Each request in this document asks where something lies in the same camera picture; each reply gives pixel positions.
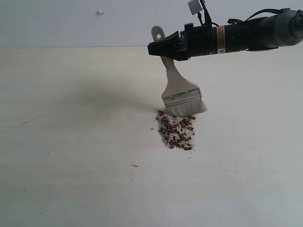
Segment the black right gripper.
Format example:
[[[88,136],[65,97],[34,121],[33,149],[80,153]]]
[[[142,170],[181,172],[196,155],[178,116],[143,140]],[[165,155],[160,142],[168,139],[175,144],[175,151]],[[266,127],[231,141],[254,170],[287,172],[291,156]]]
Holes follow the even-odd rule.
[[[194,24],[187,23],[184,30],[167,36],[165,40],[152,42],[148,44],[148,54],[153,56],[167,57],[177,61],[187,61],[193,57],[192,45],[190,43],[192,38]]]

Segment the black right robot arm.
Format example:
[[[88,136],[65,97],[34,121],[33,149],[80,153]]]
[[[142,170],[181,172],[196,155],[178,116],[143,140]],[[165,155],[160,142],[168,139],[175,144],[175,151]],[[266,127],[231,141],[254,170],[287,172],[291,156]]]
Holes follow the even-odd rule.
[[[267,51],[303,40],[302,10],[280,9],[270,17],[229,19],[224,26],[185,24],[183,31],[148,44],[149,55],[177,61],[211,54]]]

